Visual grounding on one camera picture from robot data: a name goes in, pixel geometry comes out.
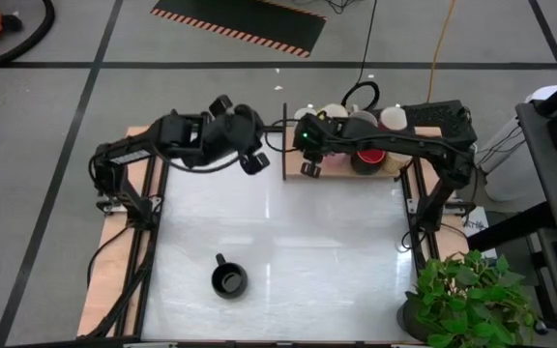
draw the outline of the black floor line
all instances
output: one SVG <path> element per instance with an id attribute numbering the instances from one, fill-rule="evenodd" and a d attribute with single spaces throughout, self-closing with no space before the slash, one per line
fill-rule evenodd
<path id="1" fill-rule="evenodd" d="M 0 320 L 0 347 L 4 347 L 8 341 L 8 336 L 10 335 L 10 330 L 15 321 L 16 312 L 18 311 L 18 306 L 22 300 L 25 288 L 27 286 L 27 281 L 29 280 L 29 275 L 36 262 L 36 257 L 38 256 L 38 251 L 40 249 L 40 244 L 42 243 L 44 231 L 48 225 L 48 220 L 50 214 L 53 210 L 53 205 L 55 204 L 55 198 L 61 187 L 62 180 L 64 178 L 64 173 L 66 172 L 66 167 L 70 160 L 71 153 L 73 151 L 73 146 L 76 141 L 76 136 L 78 135 L 78 130 L 83 121 L 83 116 L 85 115 L 85 110 L 87 109 L 87 104 L 89 103 L 92 91 L 96 84 L 96 79 L 100 71 L 101 62 L 106 54 L 106 47 L 113 33 L 113 28 L 115 27 L 115 22 L 117 20 L 117 15 L 122 8 L 123 0 L 116 0 L 113 4 L 113 9 L 111 10 L 111 15 L 104 29 L 103 38 L 101 39 L 98 52 L 96 53 L 96 58 L 92 64 L 92 68 L 85 82 L 85 87 L 81 94 L 78 106 L 76 107 L 76 112 L 74 114 L 73 120 L 71 122 L 70 128 L 68 130 L 68 135 L 64 142 L 62 152 L 57 160 L 57 165 L 55 166 L 55 172 L 51 178 L 50 184 L 48 186 L 48 191 L 46 192 L 46 197 L 44 198 L 43 205 L 38 214 L 38 219 L 34 227 L 34 231 L 29 240 L 29 246 L 25 251 L 23 260 L 21 262 L 18 274 L 16 275 L 15 285 L 12 288 L 8 302 L 6 303 L 6 308 Z"/>
<path id="2" fill-rule="evenodd" d="M 3 69 L 90 69 L 89 62 L 12 62 Z M 216 70 L 216 69 L 359 69 L 361 62 L 103 62 L 102 69 Z M 366 69 L 429 70 L 429 62 L 366 62 Z M 440 62 L 436 70 L 547 71 L 557 63 L 457 63 Z"/>
<path id="3" fill-rule="evenodd" d="M 93 62 L 10 62 L 1 69 L 92 69 Z"/>
<path id="4" fill-rule="evenodd" d="M 553 37 L 553 33 L 551 32 L 551 28 L 547 23 L 547 19 L 545 19 L 545 15 L 542 13 L 541 5 L 537 0 L 529 0 L 530 7 L 532 7 L 532 11 L 534 12 L 534 16 L 537 18 L 537 22 L 541 27 L 542 34 L 545 36 L 545 40 L 549 45 L 549 49 L 551 49 L 551 54 L 553 54 L 554 59 L 557 63 L 557 43 L 556 39 Z"/>

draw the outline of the black and orange striped mat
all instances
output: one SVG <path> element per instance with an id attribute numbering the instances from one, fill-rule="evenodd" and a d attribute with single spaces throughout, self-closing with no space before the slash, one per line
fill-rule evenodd
<path id="1" fill-rule="evenodd" d="M 160 0 L 152 15 L 309 57 L 326 17 L 265 0 Z"/>

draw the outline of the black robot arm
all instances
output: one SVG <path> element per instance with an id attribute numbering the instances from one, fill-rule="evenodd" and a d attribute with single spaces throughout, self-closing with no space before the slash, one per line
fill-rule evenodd
<path id="1" fill-rule="evenodd" d="M 331 118 L 326 115 L 303 116 L 295 130 L 293 146 L 303 152 L 301 172 L 317 178 L 317 165 L 330 153 L 353 154 L 378 149 L 423 158 L 431 162 L 440 180 L 431 194 L 419 199 L 416 223 L 425 232 L 440 227 L 444 204 L 453 191 L 470 183 L 474 154 L 468 148 L 457 148 L 444 138 L 420 136 L 406 131 L 380 130 L 357 118 Z"/>
<path id="2" fill-rule="evenodd" d="M 210 106 L 211 113 L 179 115 L 172 110 L 139 135 L 101 144 L 89 161 L 95 188 L 120 201 L 132 226 L 149 228 L 154 223 L 152 202 L 140 197 L 132 187 L 127 164 L 159 156 L 181 170 L 210 173 L 213 170 L 193 168 L 238 153 L 238 161 L 247 174 L 261 171 L 270 164 L 263 153 L 255 154 L 261 148 L 263 123 L 249 106 L 241 104 L 233 110 L 231 106 L 229 98 L 221 96 Z M 172 159 L 182 159 L 185 167 L 171 163 Z"/>

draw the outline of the red cup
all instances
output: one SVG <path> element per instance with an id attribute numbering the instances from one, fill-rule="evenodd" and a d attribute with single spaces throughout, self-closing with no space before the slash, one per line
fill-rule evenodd
<path id="1" fill-rule="evenodd" d="M 356 173 L 360 175 L 373 175 L 381 169 L 385 157 L 385 151 L 365 150 L 352 155 L 350 162 L 352 169 Z"/>

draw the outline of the green plant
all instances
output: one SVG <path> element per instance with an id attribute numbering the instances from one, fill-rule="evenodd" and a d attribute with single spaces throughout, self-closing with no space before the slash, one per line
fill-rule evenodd
<path id="1" fill-rule="evenodd" d="M 536 314 L 502 256 L 490 265 L 478 251 L 444 262 L 429 259 L 416 285 L 406 292 L 417 305 L 416 319 L 429 328 L 427 344 L 444 347 L 506 347 L 521 344 L 520 331 Z"/>

